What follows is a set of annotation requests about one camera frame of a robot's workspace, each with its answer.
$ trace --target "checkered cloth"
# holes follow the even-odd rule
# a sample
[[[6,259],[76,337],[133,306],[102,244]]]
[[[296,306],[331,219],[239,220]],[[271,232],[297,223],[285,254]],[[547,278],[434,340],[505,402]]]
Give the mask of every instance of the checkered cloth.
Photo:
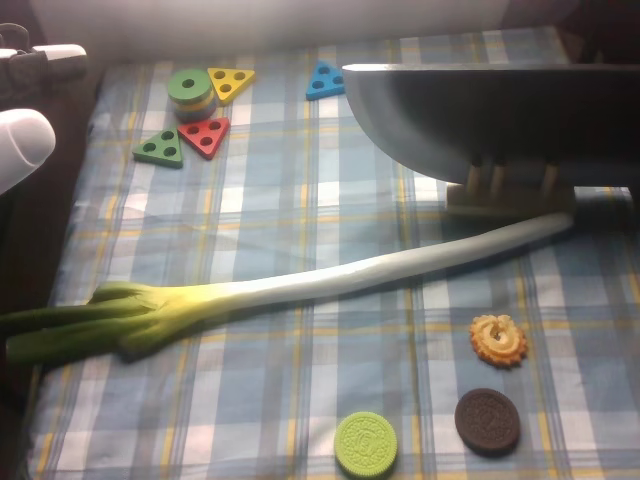
[[[543,28],[190,64],[255,69],[257,81],[216,111],[232,127],[213,161],[183,144],[177,171],[135,163],[131,150],[176,125],[166,86],[184,65],[114,68],[55,302],[86,302],[105,280],[248,280],[494,227],[449,218],[445,185],[376,149],[344,96],[306,102],[318,59],[566,61]],[[616,192],[591,193],[604,220],[619,218]],[[29,470],[56,480],[337,478],[336,425],[368,410],[397,433],[394,478],[639,478],[640,265],[637,241],[617,232],[578,229],[365,294],[232,315],[129,365],[102,356],[55,370],[36,405]],[[523,327],[530,352],[520,368],[478,359],[468,327],[480,314]],[[481,458],[456,433],[456,402],[477,387],[517,406],[513,455]]]

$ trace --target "lime green sandwich cookie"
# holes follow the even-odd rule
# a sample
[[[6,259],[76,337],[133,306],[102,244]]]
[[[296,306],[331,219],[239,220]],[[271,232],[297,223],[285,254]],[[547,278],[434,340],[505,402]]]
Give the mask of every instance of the lime green sandwich cookie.
[[[398,440],[385,418],[357,412],[338,425],[334,447],[338,463],[347,473],[371,478],[391,467],[398,452]]]

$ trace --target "green round disc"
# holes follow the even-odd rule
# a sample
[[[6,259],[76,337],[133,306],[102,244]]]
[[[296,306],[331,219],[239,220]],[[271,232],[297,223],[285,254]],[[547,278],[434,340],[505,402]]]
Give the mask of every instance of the green round disc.
[[[398,453],[398,440],[384,417],[371,412],[357,412],[338,425],[334,448],[338,463],[347,473],[376,477],[393,464]]]
[[[180,70],[169,80],[169,97],[176,103],[189,105],[207,98],[212,88],[207,72],[193,68]]]

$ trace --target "leek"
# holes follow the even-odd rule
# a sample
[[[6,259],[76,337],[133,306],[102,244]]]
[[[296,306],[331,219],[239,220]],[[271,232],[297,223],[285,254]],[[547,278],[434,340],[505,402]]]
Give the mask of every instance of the leek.
[[[61,364],[112,351],[140,358],[194,325],[222,321],[234,310],[342,295],[464,264],[553,235],[572,223],[565,214],[546,215],[462,240],[244,282],[188,287],[106,283],[87,305],[0,317],[0,334],[9,336],[10,363]]]

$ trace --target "cookie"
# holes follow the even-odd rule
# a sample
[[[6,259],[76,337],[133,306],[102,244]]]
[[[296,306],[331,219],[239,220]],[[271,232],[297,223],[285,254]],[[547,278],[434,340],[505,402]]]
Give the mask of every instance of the cookie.
[[[520,438],[520,417],[511,400],[490,388],[465,393],[455,412],[456,430],[474,452],[497,457],[510,453]]]
[[[338,463],[348,474],[375,478],[393,465],[398,453],[398,440],[384,417],[371,412],[357,412],[338,425],[334,448]]]
[[[469,329],[478,356],[496,367],[518,365],[527,354],[527,338],[508,315],[482,315]]]

